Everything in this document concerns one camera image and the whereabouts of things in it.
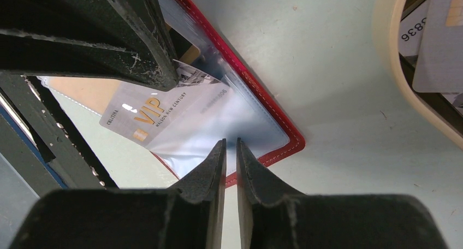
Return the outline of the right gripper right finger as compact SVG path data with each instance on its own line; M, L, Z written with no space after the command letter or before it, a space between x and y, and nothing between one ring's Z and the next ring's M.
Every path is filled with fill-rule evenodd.
M447 248L428 209L404 194L308 195L237 140L242 248Z

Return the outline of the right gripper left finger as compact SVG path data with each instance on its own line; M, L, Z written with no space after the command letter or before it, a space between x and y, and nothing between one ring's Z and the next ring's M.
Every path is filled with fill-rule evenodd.
M68 189L40 198L11 248L220 248L227 143L165 189Z

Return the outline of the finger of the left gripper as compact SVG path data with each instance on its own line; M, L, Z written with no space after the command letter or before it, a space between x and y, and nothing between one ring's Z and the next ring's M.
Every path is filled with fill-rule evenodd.
M175 68L155 0L1 0L1 29L125 48Z
M179 83L174 67L138 52L19 29L1 29L1 74L113 79L159 91Z

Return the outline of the gold card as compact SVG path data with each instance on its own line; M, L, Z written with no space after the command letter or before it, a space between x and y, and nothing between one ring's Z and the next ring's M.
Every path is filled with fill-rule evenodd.
M121 81L96 78L67 78L47 77L39 78L42 85L53 90L74 103L101 115L106 110Z

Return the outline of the red card holder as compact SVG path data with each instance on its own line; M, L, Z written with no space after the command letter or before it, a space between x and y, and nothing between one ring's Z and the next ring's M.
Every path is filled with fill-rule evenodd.
M227 187L236 184L236 141L241 138L264 166L305 147L305 139L248 72L191 0L158 0L169 29L193 47L186 63L228 85L199 113L164 131L148 147L102 127L102 116L50 90L120 188L159 186L197 167L216 142L227 141Z

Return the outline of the white credit card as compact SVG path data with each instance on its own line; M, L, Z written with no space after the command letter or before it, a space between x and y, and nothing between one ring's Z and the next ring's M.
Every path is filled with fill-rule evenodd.
M139 145L148 147L164 131L199 114L228 85L213 76L177 61L179 83L170 91L121 82L99 124Z

